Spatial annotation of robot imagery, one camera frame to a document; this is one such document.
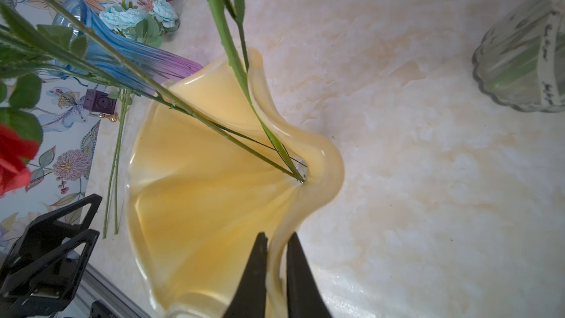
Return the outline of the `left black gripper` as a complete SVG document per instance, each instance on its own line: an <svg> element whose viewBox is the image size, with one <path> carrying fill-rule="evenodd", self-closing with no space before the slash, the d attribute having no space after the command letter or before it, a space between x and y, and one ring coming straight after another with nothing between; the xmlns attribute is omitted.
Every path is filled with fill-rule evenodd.
<svg viewBox="0 0 565 318"><path fill-rule="evenodd" d="M55 317L67 309L99 237L90 226L101 202L91 194L30 222L1 266L2 317ZM64 222L84 207L82 222Z"/></svg>

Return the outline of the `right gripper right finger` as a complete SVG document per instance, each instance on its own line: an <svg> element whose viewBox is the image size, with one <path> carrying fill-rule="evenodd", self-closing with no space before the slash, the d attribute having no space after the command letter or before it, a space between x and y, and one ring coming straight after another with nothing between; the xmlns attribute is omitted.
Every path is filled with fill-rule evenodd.
<svg viewBox="0 0 565 318"><path fill-rule="evenodd" d="M332 318L322 300L297 233L286 253L287 306L289 318Z"/></svg>

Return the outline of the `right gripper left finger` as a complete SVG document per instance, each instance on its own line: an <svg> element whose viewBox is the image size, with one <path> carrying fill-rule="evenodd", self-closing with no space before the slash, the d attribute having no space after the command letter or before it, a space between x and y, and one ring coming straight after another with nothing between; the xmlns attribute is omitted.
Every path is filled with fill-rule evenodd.
<svg viewBox="0 0 565 318"><path fill-rule="evenodd" d="M223 318L264 318L266 312L266 271L268 239L256 237L244 273Z"/></svg>

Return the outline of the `yellow ruffled glass vase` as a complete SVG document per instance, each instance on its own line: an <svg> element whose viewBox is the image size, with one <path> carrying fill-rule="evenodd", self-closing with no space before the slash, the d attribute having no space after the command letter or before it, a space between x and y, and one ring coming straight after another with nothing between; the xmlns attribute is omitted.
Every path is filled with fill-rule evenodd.
<svg viewBox="0 0 565 318"><path fill-rule="evenodd" d="M332 141L280 115L261 54L249 48L248 56L248 96L225 56L169 86L238 132L236 142L155 102L133 147L129 239L151 305L165 317L222 316L259 233L269 241L266 314L286 317L286 243L344 182Z"/></svg>

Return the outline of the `light blue rose stem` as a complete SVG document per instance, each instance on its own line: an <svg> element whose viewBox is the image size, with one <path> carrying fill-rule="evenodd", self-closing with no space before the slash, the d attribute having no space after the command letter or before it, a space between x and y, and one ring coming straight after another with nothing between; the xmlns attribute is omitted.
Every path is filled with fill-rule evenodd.
<svg viewBox="0 0 565 318"><path fill-rule="evenodd" d="M145 0L139 5L132 0L122 0L104 10L99 17L120 36L154 48L160 47L164 35L175 32L180 26L179 16L169 0ZM115 235L119 233L119 166L125 119L132 104L132 93L128 90L121 88L110 95L119 103L119 126L107 188L103 238L107 238L109 231Z"/></svg>

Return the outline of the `red rose stem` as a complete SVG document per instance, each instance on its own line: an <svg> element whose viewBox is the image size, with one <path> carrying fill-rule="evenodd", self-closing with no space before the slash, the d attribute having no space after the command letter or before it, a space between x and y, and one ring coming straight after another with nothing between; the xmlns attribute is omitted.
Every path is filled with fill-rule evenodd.
<svg viewBox="0 0 565 318"><path fill-rule="evenodd" d="M43 128L30 111L41 98L42 80L35 74L1 82L1 194L25 187L31 180L28 163L38 154Z"/></svg>

